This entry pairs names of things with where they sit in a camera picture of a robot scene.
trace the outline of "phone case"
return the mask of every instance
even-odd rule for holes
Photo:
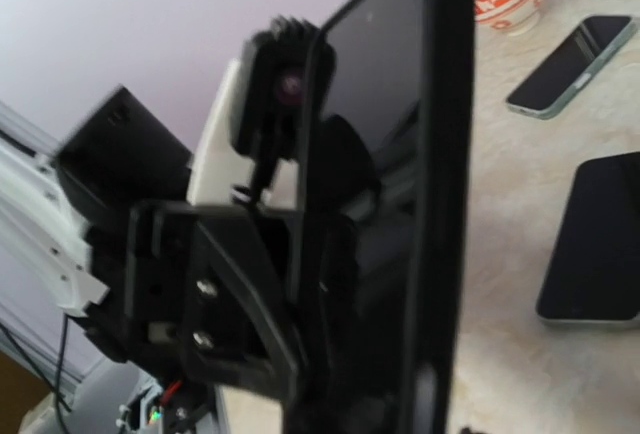
[[[593,80],[596,74],[605,66],[607,62],[615,55],[618,50],[624,46],[638,31],[638,24],[636,19],[633,19],[629,25],[613,40],[613,42],[600,54],[591,65],[580,75],[580,77],[574,82],[558,99],[547,109],[542,111],[536,111],[522,106],[513,104],[507,104],[507,108],[510,111],[522,114],[528,117],[534,117],[540,120],[548,120],[556,117],[565,108],[567,104],[584,89]],[[582,76],[589,75],[587,81],[580,83],[579,80]]]

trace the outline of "marble tabletop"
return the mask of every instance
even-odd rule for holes
[[[546,0],[519,37],[478,31],[467,258],[450,433],[640,432],[640,332],[554,330],[535,315],[576,167],[640,150],[640,34],[555,119],[504,99],[578,22],[640,0]],[[279,433],[274,403],[226,390],[233,434]]]

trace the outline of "white plastic part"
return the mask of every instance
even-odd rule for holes
[[[236,92],[240,61],[232,60],[218,89],[193,160],[187,201],[192,205],[231,203],[231,188],[246,185],[253,161],[237,154],[229,140],[231,105]],[[273,186],[265,194],[265,205],[279,209],[296,208],[298,164],[280,161]]]
[[[69,204],[44,155],[0,139],[0,242],[44,283],[65,313],[84,317],[108,288],[90,274],[86,221]]]

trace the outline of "silver phone frame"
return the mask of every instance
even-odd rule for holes
[[[589,19],[590,17],[596,17],[594,16],[589,16],[586,17],[585,19],[583,19],[582,21],[580,21],[581,23],[584,22],[585,20]],[[613,39],[613,41],[611,41],[611,43],[602,51],[602,53],[600,53],[600,55],[598,57],[596,57],[593,62],[582,72],[580,73],[580,75],[578,76],[578,78],[567,88],[567,90],[565,90],[559,97],[558,99],[556,99],[554,101],[553,104],[551,104],[551,106],[549,106],[546,109],[543,110],[535,110],[535,109],[530,109],[528,107],[524,107],[524,106],[518,106],[515,104],[511,104],[509,102],[507,102],[505,100],[505,104],[507,105],[507,108],[512,111],[515,112],[517,114],[522,114],[524,116],[528,116],[528,117],[533,117],[535,119],[540,119],[543,121],[549,120],[549,119],[553,119],[554,117],[556,117],[558,114],[560,114],[560,112],[562,112],[562,110],[566,107],[567,104],[569,104],[569,102],[582,90],[584,89],[586,86],[589,85],[589,83],[593,80],[593,78],[596,76],[596,74],[605,66],[605,64],[607,62],[609,62],[609,60],[620,50],[620,48],[622,48],[622,46],[624,46],[627,42],[629,42],[629,40],[631,40],[631,38],[634,36],[634,34],[636,32],[638,32],[638,22],[637,22],[637,18],[634,16],[622,16],[620,15],[620,17],[630,17],[631,21],[629,22],[629,24],[622,30],[620,31],[620,33]],[[540,62],[540,64],[538,64],[535,69],[533,69],[529,75],[527,75],[527,77],[520,82],[507,96],[507,99],[509,99],[509,96],[511,96],[511,94],[518,89],[524,82],[526,82],[529,77],[531,77],[531,74],[533,74],[539,67],[540,65],[542,65],[543,62],[546,61],[546,59],[549,57],[545,57],[545,59]],[[591,77],[583,84],[576,86],[576,82],[580,79],[580,77],[582,77],[585,74],[590,74]]]

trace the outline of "black cable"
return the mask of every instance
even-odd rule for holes
[[[5,326],[4,324],[0,323],[0,331],[2,331],[2,333],[9,340],[9,342],[14,347],[14,349],[16,351],[18,351],[18,354],[20,354],[22,356],[22,358],[27,362],[27,364],[29,364],[29,366],[31,366],[31,369],[33,369],[33,371],[37,374],[37,376],[40,379],[42,379],[42,382],[44,382],[47,385],[47,387],[49,388],[49,390],[55,395],[56,388],[54,387],[54,385],[51,383],[51,381],[49,379],[47,379],[47,376],[44,375],[44,373],[42,372],[40,367],[38,367],[38,365],[31,358],[31,356],[29,356],[29,354],[27,354],[27,352],[22,348],[20,343],[16,340],[16,338],[13,336],[13,334],[7,328],[7,326]],[[64,401],[64,399],[62,399],[61,404],[62,404],[62,407],[64,407],[65,411],[71,412],[71,408]]]
[[[55,380],[55,408],[56,408],[56,419],[58,421],[58,425],[62,430],[63,434],[70,434],[69,429],[67,429],[67,425],[64,423],[64,419],[62,418],[62,411],[60,411],[60,404],[64,401],[62,399],[62,393],[60,392],[60,384],[62,381],[62,368],[64,366],[64,353],[67,350],[67,334],[69,333],[69,317],[65,314],[62,318],[62,335],[60,336],[60,351],[58,352],[58,365],[56,367],[56,380]]]

